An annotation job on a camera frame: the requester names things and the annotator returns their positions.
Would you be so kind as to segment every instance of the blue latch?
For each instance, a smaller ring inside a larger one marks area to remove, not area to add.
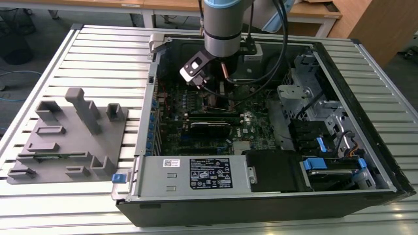
[[[317,141],[318,141],[318,144],[320,144],[320,147],[321,147],[321,151],[324,153],[326,153],[328,152],[328,148],[326,148],[326,145],[325,145],[325,141],[322,140],[321,137],[317,138]]]
[[[360,158],[360,159],[358,159],[358,164],[360,164],[360,167],[361,167],[362,169],[368,167],[368,163],[366,163],[366,161],[365,161],[364,158]]]
[[[303,161],[303,166],[306,170],[325,170],[328,169],[328,164],[324,158],[309,158]]]
[[[126,183],[126,174],[114,174],[113,175],[113,183],[114,184],[125,184]]]

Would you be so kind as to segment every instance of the white label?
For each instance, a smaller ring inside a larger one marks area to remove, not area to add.
[[[138,5],[138,4],[122,4],[122,6],[127,6],[127,7],[141,7],[141,5]]]
[[[340,18],[340,16],[333,16],[333,15],[325,15],[325,18]]]
[[[181,159],[165,159],[163,167],[181,167]]]

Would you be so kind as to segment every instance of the power supply label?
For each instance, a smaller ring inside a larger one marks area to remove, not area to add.
[[[230,159],[190,159],[190,187],[193,189],[233,188]]]

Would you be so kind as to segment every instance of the slotted metal table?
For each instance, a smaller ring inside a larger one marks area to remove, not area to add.
[[[70,105],[64,100],[68,87],[83,87],[87,100],[94,100],[96,106],[119,103],[130,108],[118,167],[133,167],[154,33],[199,34],[94,25],[70,31],[0,142],[0,234],[417,234],[418,195],[340,219],[138,228],[115,206],[110,181],[36,185],[6,182],[36,123],[36,104],[55,100],[59,105]],[[254,37],[281,38],[265,34]],[[418,115],[364,46],[344,39],[291,39],[324,43],[417,190]],[[118,193],[127,193],[127,186],[118,187]]]

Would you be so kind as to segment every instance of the circuit board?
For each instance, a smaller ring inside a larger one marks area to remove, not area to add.
[[[277,148],[266,108],[270,90],[242,103],[225,101],[215,106],[207,92],[190,90],[179,83],[170,85],[162,83],[158,95],[163,156],[235,155],[242,150]],[[246,96],[254,90],[239,86],[234,95]],[[214,132],[205,130],[206,135],[191,136],[194,125],[210,125]]]

